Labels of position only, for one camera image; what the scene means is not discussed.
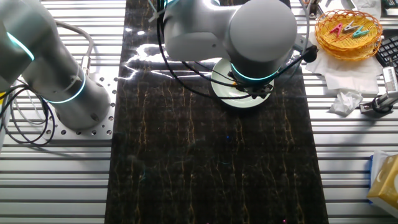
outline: black marble board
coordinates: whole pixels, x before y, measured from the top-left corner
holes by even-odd
[[[152,13],[127,0],[105,223],[328,223],[300,69],[248,110],[190,93],[163,63]]]

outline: tissue box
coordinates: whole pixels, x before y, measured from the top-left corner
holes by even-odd
[[[368,193],[368,199],[398,218],[398,155],[386,158]]]

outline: clothespin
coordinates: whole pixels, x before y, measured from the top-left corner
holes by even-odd
[[[333,28],[330,33],[332,32],[337,32],[337,37],[340,35],[341,33],[341,28],[343,28],[343,23],[340,22],[335,28]]]
[[[366,35],[366,34],[369,32],[368,30],[366,30],[366,31],[361,31],[362,28],[363,28],[363,26],[361,26],[357,31],[355,31],[355,33],[353,34],[353,37],[354,37],[354,38],[360,37],[360,36],[362,36],[362,35]]]
[[[354,21],[351,21],[350,24],[348,24],[348,25],[344,28],[343,32],[351,32],[351,31],[353,31],[353,30],[355,30],[355,29],[357,29],[357,28],[359,27],[359,26],[352,26],[353,23],[354,23]]]

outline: wire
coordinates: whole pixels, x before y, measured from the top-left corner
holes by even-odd
[[[12,97],[9,98],[9,96],[12,95],[12,92],[14,90],[17,90],[18,88],[21,88],[15,95],[13,95]],[[45,126],[44,129],[42,130],[41,134],[34,140],[30,140],[28,139],[25,134],[21,131],[16,119],[15,119],[15,114],[14,114],[14,110],[11,108],[11,117],[12,117],[12,122],[14,123],[15,127],[17,128],[19,134],[26,140],[26,141],[20,141],[18,139],[16,139],[11,133],[10,131],[7,129],[7,127],[5,125],[3,125],[2,127],[4,128],[4,130],[6,131],[6,133],[10,136],[11,139],[13,139],[15,142],[19,143],[19,144],[33,144],[35,146],[45,146],[47,145],[54,136],[55,133],[55,122],[52,122],[52,132],[50,135],[50,138],[43,144],[37,144],[36,142],[41,139],[43,137],[43,135],[46,133],[47,130],[47,126],[49,124],[49,118],[54,118],[54,114],[53,111],[51,110],[50,106],[48,105],[48,103],[35,91],[33,91],[28,85],[18,85],[18,86],[14,86],[12,87],[9,91],[7,91],[5,98],[6,100],[3,101],[2,104],[2,110],[0,113],[0,117],[1,117],[1,122],[2,124],[5,123],[5,113],[8,109],[8,107],[10,107],[10,105],[13,104],[14,100],[16,100],[17,96],[19,96],[23,91],[29,90],[32,93],[34,93],[40,100],[43,110],[44,110],[44,115],[45,115]]]
[[[215,72],[215,73],[221,75],[222,77],[224,77],[225,79],[228,79],[229,81],[236,82],[236,83],[242,83],[242,82],[239,82],[239,81],[237,81],[237,80],[233,80],[232,78],[228,78],[228,77],[226,77],[225,75],[221,74],[220,72],[217,72],[217,71],[215,71],[215,70],[213,70],[213,69],[211,69],[211,68],[208,68],[208,67],[202,65],[202,64],[199,63],[199,62],[195,62],[195,63],[196,63],[197,65],[199,65],[199,66],[201,66],[201,67],[203,67],[203,68],[209,70],[209,71],[212,71],[212,72]]]
[[[17,81],[21,82],[22,84],[27,85],[25,82],[23,82],[23,81],[20,80],[20,79],[17,79]],[[33,106],[34,109],[35,109],[35,112],[36,112],[37,116],[38,116],[41,120],[43,120],[43,121],[40,122],[40,123],[36,123],[36,122],[33,122],[33,121],[29,120],[29,119],[25,116],[25,114],[21,111],[21,109],[19,108],[18,101],[15,99],[15,100],[14,100],[14,104],[15,104],[15,106],[16,106],[16,108],[17,108],[19,114],[20,114],[29,124],[31,124],[31,125],[39,126],[39,125],[41,125],[41,124],[44,124],[44,123],[45,123],[45,118],[42,118],[42,116],[40,115],[40,113],[37,111],[36,104],[33,102],[33,99],[32,99],[32,97],[30,96],[29,91],[26,91],[26,93],[27,93],[28,98],[30,99],[30,103],[32,103],[32,106]]]
[[[65,29],[72,30],[78,34],[83,35],[88,40],[88,50],[87,50],[87,53],[85,54],[85,56],[89,57],[91,55],[91,52],[93,51],[93,48],[94,48],[94,40],[86,31],[82,30],[79,27],[76,27],[76,26],[61,22],[61,21],[55,21],[55,23],[59,27],[63,27]]]

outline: white cable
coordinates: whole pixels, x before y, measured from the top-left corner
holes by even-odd
[[[309,8],[308,8],[308,10],[307,10],[307,8],[305,7],[305,4],[304,4],[303,0],[299,0],[299,1],[300,1],[300,4],[301,4],[301,6],[303,7],[303,10],[304,10],[305,20],[307,21],[307,34],[306,34],[306,36],[305,36],[304,49],[303,49],[303,51],[302,51],[302,53],[301,53],[301,54],[304,54],[304,52],[305,52],[306,49],[307,49],[308,39],[309,39],[309,37],[310,37],[310,14],[308,13]]]
[[[28,122],[29,124],[34,125],[34,126],[40,126],[40,125],[42,125],[42,124],[45,123],[45,119],[43,119],[43,118],[41,117],[39,111],[37,110],[37,107],[36,107],[35,103],[33,102],[32,97],[30,96],[29,90],[27,90],[26,92],[27,92],[28,98],[30,99],[30,102],[32,103],[32,106],[33,106],[34,109],[35,109],[35,112],[36,112],[37,116],[38,116],[41,120],[43,120],[42,122],[36,123],[36,122],[33,122],[33,121],[29,120],[29,119],[26,117],[26,115],[22,112],[22,110],[19,108],[17,99],[15,99],[12,103],[15,103],[15,106],[17,107],[17,110],[18,110],[19,114],[25,119],[26,122]]]
[[[37,116],[38,116],[40,119],[44,120],[44,118],[42,118],[42,116],[40,115],[40,113],[37,111],[36,104],[33,102],[32,97],[30,97],[29,91],[26,91],[26,93],[27,93],[27,97],[30,99],[30,103],[32,103],[33,107],[35,108],[35,111],[36,111]]]

